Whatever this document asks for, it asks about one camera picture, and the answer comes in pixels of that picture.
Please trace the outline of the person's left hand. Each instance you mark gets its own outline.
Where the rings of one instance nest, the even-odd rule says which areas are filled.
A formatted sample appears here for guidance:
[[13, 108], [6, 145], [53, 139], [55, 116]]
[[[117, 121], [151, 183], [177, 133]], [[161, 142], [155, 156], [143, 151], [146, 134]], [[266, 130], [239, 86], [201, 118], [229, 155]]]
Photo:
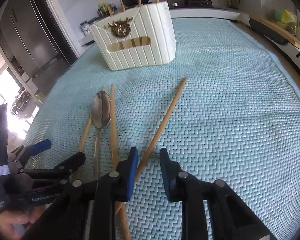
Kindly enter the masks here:
[[29, 213], [5, 210], [0, 214], [0, 239], [21, 239], [22, 236], [15, 230], [14, 225], [27, 224], [26, 230], [29, 230], [44, 211], [44, 206], [34, 207]]

